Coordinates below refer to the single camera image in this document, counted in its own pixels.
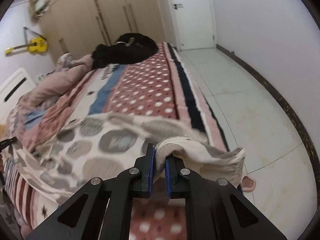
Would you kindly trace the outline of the cream grey patterned pants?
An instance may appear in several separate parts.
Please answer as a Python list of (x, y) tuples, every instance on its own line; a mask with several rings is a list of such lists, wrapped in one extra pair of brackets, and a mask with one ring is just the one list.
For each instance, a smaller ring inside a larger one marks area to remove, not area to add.
[(203, 178), (225, 178), (234, 186), (243, 178), (244, 149), (223, 152), (211, 146), (204, 133), (159, 116), (88, 116), (65, 126), (35, 152), (16, 143), (12, 154), (28, 184), (62, 204), (90, 179), (114, 178), (131, 168), (148, 144), (155, 146), (157, 176), (165, 158), (174, 154)]

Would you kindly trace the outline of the white room door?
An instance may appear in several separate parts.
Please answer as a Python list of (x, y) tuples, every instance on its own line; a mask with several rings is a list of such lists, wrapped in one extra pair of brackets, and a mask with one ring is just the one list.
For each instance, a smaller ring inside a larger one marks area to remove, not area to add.
[(172, 0), (182, 50), (215, 46), (210, 0)]

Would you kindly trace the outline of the striped fleece bed blanket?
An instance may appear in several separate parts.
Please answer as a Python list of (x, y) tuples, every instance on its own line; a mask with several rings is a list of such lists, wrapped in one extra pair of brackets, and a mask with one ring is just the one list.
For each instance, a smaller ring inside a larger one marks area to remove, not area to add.
[[(72, 106), (74, 110), (61, 130), (97, 114), (159, 116), (181, 121), (204, 133), (212, 146), (228, 150), (210, 105), (167, 42), (160, 42), (158, 52), (140, 63), (111, 64), (93, 70)], [(61, 204), (39, 193), (22, 177), (12, 154), (13, 146), (4, 151), (4, 190), (18, 224), (35, 228)]]

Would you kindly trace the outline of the white bed headboard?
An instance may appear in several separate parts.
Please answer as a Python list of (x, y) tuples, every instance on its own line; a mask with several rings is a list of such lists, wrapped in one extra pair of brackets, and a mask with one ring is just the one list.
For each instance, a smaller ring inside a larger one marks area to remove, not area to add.
[(1, 85), (0, 122), (4, 124), (10, 111), (16, 106), (19, 98), (36, 87), (29, 73), (24, 68), (16, 70)]

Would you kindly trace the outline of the pink slipper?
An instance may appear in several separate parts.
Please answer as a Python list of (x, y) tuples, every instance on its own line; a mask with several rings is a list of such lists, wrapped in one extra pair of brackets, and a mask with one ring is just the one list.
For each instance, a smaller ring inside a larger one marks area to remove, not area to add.
[(257, 182), (255, 181), (255, 179), (246, 175), (243, 177), (243, 179), (241, 181), (241, 189), (244, 192), (253, 192), (256, 187), (256, 184), (257, 184)]

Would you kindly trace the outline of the yellow ukulele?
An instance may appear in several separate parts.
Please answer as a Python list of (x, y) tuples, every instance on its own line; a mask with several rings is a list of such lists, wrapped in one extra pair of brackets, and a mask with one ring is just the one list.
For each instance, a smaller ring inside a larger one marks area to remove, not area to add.
[(4, 51), (5, 55), (9, 55), (14, 50), (27, 48), (27, 51), (30, 53), (44, 53), (48, 48), (47, 40), (38, 36), (30, 40), (28, 44), (10, 47)]

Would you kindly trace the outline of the black clothing pile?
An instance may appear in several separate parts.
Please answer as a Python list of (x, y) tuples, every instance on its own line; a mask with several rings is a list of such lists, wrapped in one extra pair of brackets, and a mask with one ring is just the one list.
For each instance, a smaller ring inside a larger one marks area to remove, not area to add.
[(92, 53), (92, 69), (104, 68), (108, 64), (140, 63), (158, 52), (156, 42), (140, 33), (125, 33), (116, 42), (107, 46), (100, 44)]

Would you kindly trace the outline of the beige wooden wardrobe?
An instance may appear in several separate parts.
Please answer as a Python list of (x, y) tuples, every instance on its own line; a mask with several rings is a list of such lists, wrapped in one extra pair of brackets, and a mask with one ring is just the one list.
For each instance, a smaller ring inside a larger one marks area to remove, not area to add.
[(125, 33), (167, 38), (159, 0), (30, 0), (29, 10), (53, 61), (65, 53), (81, 58)]

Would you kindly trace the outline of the pink plaid quilt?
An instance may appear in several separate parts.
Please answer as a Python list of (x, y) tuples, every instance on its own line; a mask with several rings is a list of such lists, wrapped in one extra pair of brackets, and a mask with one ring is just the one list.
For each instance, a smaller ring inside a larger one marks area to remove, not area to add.
[(17, 137), (31, 153), (61, 130), (74, 110), (72, 106), (91, 78), (90, 54), (78, 60), (62, 55), (55, 70), (33, 90), (21, 96), (7, 118), (7, 136)]

